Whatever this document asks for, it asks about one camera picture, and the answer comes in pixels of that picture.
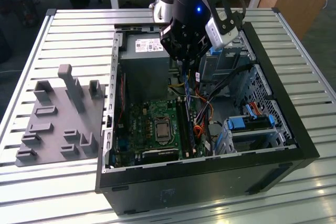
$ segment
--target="blue plastic latch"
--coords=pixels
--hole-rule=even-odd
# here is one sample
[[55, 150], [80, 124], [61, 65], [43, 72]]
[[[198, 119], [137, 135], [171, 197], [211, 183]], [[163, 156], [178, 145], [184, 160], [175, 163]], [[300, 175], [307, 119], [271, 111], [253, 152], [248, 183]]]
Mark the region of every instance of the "blue plastic latch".
[[213, 47], [210, 48], [210, 54], [212, 56], [214, 56], [214, 55], [221, 55], [222, 51], [223, 51], [222, 49], [216, 51]]
[[234, 129], [243, 129], [245, 128], [245, 123], [243, 118], [230, 118], [230, 120], [233, 123], [233, 128]]
[[227, 126], [229, 126], [229, 130], [233, 129], [233, 124], [232, 124], [231, 119], [227, 120]]
[[246, 107], [248, 113], [250, 113], [250, 115], [251, 115], [254, 119], [257, 119], [257, 116], [255, 115], [255, 113], [253, 113], [253, 111], [252, 111], [250, 105], [247, 104], [247, 105], [245, 105], [245, 107]]
[[271, 126], [274, 127], [274, 125], [275, 125], [274, 117], [273, 117], [272, 115], [269, 115], [269, 116], [268, 116], [268, 120], [269, 120]]

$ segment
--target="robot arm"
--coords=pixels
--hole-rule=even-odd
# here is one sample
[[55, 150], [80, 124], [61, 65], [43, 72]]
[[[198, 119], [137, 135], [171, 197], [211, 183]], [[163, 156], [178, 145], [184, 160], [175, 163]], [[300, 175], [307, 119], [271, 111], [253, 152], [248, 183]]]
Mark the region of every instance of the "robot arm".
[[[217, 13], [218, 4], [224, 12]], [[220, 49], [238, 36], [244, 15], [232, 13], [227, 0], [174, 0], [170, 24], [160, 32], [174, 60], [192, 63], [210, 49]]]

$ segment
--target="floor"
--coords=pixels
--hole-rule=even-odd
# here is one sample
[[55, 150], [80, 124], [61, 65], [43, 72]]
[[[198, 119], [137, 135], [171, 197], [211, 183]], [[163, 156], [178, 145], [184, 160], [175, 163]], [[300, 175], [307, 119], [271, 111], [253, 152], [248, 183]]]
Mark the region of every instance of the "floor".
[[[39, 25], [34, 28], [24, 28], [13, 13], [7, 16], [0, 15], [0, 29], [13, 49], [13, 56], [7, 62], [0, 64], [0, 120], [11, 99], [20, 71], [24, 68], [47, 9], [72, 9], [69, 0], [34, 0], [34, 2], [38, 3], [36, 9], [40, 17]], [[127, 0], [125, 0], [125, 7], [129, 7]], [[103, 0], [102, 3], [91, 0], [87, 8], [111, 8], [111, 6], [109, 0]], [[336, 90], [336, 33], [334, 32], [336, 22], [334, 18], [336, 19], [336, 0], [328, 0], [327, 6], [321, 10], [302, 43]]]
[[302, 40], [334, 90], [336, 90], [336, 0], [328, 0]]

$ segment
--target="green circuit board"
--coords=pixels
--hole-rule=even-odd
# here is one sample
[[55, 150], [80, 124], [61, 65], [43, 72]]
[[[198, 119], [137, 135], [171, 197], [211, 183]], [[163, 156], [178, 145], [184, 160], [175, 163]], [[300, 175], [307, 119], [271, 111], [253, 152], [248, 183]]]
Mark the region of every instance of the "green circuit board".
[[[155, 120], [169, 119], [171, 139], [166, 144], [155, 140]], [[135, 153], [141, 150], [174, 147], [180, 150], [180, 133], [177, 125], [175, 100], [152, 101], [134, 104], [130, 113], [130, 149]]]
[[[196, 116], [196, 103], [191, 102], [190, 116], [193, 120]], [[167, 129], [170, 135], [166, 141], [158, 138], [156, 125], [169, 122]], [[134, 165], [134, 157], [140, 156], [144, 151], [164, 150], [167, 148], [178, 149], [179, 159], [184, 159], [181, 146], [179, 123], [176, 112], [175, 100], [150, 101], [146, 103], [132, 104], [129, 108], [128, 136], [120, 138], [119, 154], [117, 154], [118, 166]], [[194, 157], [204, 156], [204, 146], [196, 146]]]

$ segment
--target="white table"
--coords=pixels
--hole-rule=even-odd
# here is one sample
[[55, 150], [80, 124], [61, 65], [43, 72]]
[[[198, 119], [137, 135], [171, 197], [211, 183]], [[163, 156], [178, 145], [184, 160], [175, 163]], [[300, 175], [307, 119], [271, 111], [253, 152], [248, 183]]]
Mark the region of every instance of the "white table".
[[326, 223], [336, 215], [336, 95], [281, 14], [249, 9], [252, 22], [321, 158], [266, 193], [118, 217], [94, 193], [97, 159], [16, 167], [36, 79], [53, 87], [61, 63], [82, 85], [109, 83], [115, 23], [148, 23], [147, 9], [58, 10], [46, 16], [0, 124], [0, 222], [56, 223]]

